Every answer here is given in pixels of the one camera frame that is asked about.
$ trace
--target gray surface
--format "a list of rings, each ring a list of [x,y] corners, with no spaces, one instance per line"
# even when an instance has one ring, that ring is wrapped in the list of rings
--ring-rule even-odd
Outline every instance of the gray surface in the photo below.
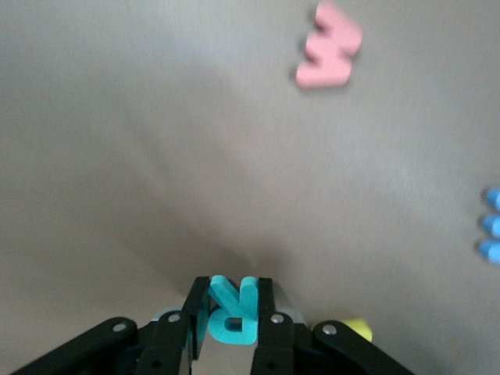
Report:
[[[2,3],[0,372],[224,273],[363,316],[418,374],[498,373],[500,268],[473,245],[500,2],[338,4],[352,80],[304,92],[315,1]],[[220,347],[199,373],[245,373]]]

